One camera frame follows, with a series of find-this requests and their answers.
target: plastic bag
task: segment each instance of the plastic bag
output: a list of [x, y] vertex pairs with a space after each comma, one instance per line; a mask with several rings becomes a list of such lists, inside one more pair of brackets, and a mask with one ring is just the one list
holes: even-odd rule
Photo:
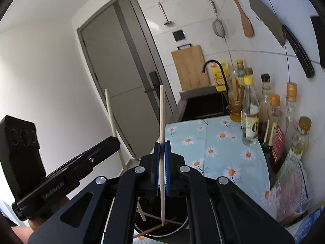
[[311, 228], [317, 222], [317, 219], [321, 216], [324, 206], [325, 201], [321, 202], [318, 208], [308, 214], [308, 216], [306, 216], [303, 220], [287, 228], [287, 231], [295, 239], [296, 244], [300, 243], [300, 241], [302, 241], [303, 238], [310, 232]]
[[307, 174], [295, 155], [288, 155], [270, 191], [271, 215], [280, 224], [296, 218], [295, 212], [312, 199]]

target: black faucet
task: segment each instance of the black faucet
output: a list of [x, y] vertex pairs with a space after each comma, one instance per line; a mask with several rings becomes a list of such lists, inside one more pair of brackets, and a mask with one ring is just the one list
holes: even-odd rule
[[222, 65], [220, 64], [219, 61], [214, 60], [214, 59], [210, 59], [210, 60], [208, 60], [206, 63], [204, 63], [203, 68], [202, 68], [202, 72], [205, 73], [205, 67], [206, 67], [206, 65], [207, 65], [208, 63], [210, 63], [210, 62], [214, 62], [214, 63], [216, 63], [216, 64], [219, 65], [219, 67], [220, 67], [220, 69], [221, 69], [222, 77], [224, 78], [224, 81], [225, 81], [225, 89], [226, 89], [226, 91], [228, 92], [228, 90], [229, 90], [228, 83], [227, 83], [227, 80], [226, 80], [225, 73], [224, 73], [224, 71], [223, 71]]

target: kitchen sink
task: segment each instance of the kitchen sink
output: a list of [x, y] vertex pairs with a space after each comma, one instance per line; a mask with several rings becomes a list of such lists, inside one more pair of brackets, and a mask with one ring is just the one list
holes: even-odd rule
[[226, 109], [227, 106], [227, 100], [222, 93], [188, 98], [180, 121], [228, 115], [229, 111]]

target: knife handle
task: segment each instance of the knife handle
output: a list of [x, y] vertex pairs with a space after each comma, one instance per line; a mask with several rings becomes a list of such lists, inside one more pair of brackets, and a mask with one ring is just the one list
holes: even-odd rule
[[315, 75], [315, 70], [311, 61], [303, 49], [303, 46], [297, 40], [294, 34], [286, 27], [286, 25], [282, 25], [283, 35], [289, 41], [290, 45], [292, 46], [296, 56], [303, 67], [303, 70], [306, 73], [307, 78], [312, 78]]

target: metal screw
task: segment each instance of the metal screw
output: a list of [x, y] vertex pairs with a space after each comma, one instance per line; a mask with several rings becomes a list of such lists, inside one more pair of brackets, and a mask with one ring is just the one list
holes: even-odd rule
[[179, 170], [180, 170], [181, 172], [189, 172], [189, 171], [190, 171], [190, 168], [189, 168], [188, 166], [184, 165], [184, 166], [182, 166], [181, 168], [179, 168]]
[[106, 182], [106, 178], [103, 177], [103, 176], [97, 177], [96, 180], [95, 180], [95, 182], [96, 182], [97, 184], [103, 184], [103, 183]]
[[219, 182], [220, 184], [225, 185], [225, 184], [227, 184], [227, 183], [229, 182], [229, 180], [228, 180], [226, 177], [220, 177], [220, 178], [218, 179], [218, 182]]
[[136, 173], [143, 173], [145, 171], [145, 168], [142, 166], [138, 166], [134, 169]]

